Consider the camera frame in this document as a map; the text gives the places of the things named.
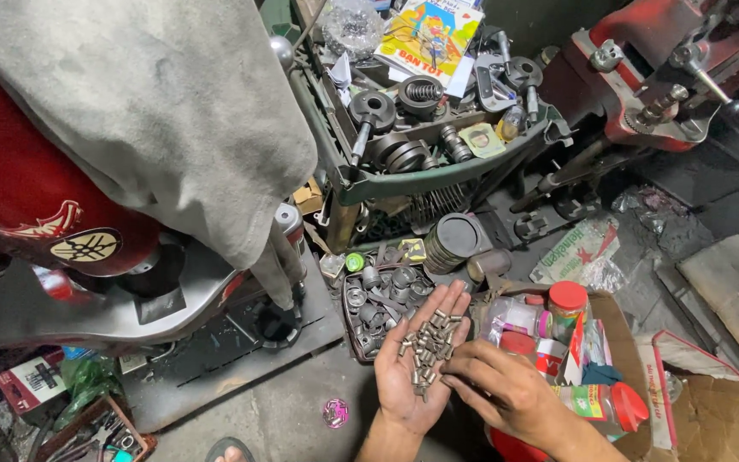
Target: hand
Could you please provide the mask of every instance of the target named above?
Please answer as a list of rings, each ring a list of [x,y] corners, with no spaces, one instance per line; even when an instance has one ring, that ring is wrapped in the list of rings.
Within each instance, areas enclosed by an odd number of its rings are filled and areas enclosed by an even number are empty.
[[[570,440],[571,428],[583,422],[561,403],[534,364],[490,342],[461,345],[441,372],[442,382],[489,425],[548,453],[569,442],[562,439]]]
[[[470,295],[463,291],[463,281],[456,280],[448,288],[439,285],[416,312],[411,320],[401,317],[401,321],[387,333],[384,344],[375,358],[375,381],[378,384],[378,399],[381,402],[379,413],[389,424],[400,426],[417,436],[424,436],[443,413],[452,391],[439,382],[440,374],[427,389],[427,402],[413,391],[411,376],[415,370],[412,362],[414,352],[406,349],[406,354],[398,356],[398,347],[404,336],[417,331],[425,320],[429,320],[439,308],[447,315],[462,315],[470,303]],[[454,345],[462,344],[470,328],[470,320],[464,317],[453,335]],[[435,363],[435,371],[442,362]]]

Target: open palm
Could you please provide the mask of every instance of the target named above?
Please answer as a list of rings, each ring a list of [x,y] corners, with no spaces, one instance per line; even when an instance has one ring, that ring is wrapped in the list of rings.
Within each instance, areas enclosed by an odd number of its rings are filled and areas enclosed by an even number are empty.
[[[470,295],[463,291],[463,281],[456,280],[448,288],[439,285],[429,295],[424,305],[411,320],[402,317],[394,329],[387,333],[384,344],[375,358],[375,381],[378,384],[378,399],[381,412],[407,430],[424,435],[437,422],[449,401],[451,389],[438,379],[441,374],[438,368],[443,361],[435,363],[433,370],[437,373],[435,383],[427,389],[427,402],[413,391],[411,376],[415,370],[412,349],[398,356],[398,347],[409,332],[420,329],[421,323],[428,321],[440,309],[447,315],[462,315],[470,303]],[[453,336],[453,346],[462,344],[467,338],[470,328],[469,318],[463,318]]]

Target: valve spring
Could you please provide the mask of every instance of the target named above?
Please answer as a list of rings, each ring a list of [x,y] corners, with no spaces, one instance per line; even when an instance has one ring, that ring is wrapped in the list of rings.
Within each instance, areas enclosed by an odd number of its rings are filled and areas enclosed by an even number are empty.
[[[436,84],[415,84],[406,86],[406,97],[413,101],[438,101],[443,96],[443,87]]]

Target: comic book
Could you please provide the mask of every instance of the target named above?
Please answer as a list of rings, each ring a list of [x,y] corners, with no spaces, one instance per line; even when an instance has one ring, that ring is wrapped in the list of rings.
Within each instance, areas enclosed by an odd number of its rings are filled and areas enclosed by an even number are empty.
[[[375,58],[446,87],[483,17],[460,0],[409,0],[389,22]]]

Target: gray towel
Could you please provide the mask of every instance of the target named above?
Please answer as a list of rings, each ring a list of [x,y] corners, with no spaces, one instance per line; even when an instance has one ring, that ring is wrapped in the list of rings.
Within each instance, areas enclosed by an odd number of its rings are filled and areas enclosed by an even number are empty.
[[[276,261],[316,151],[252,0],[0,0],[0,81],[114,201],[236,268]]]

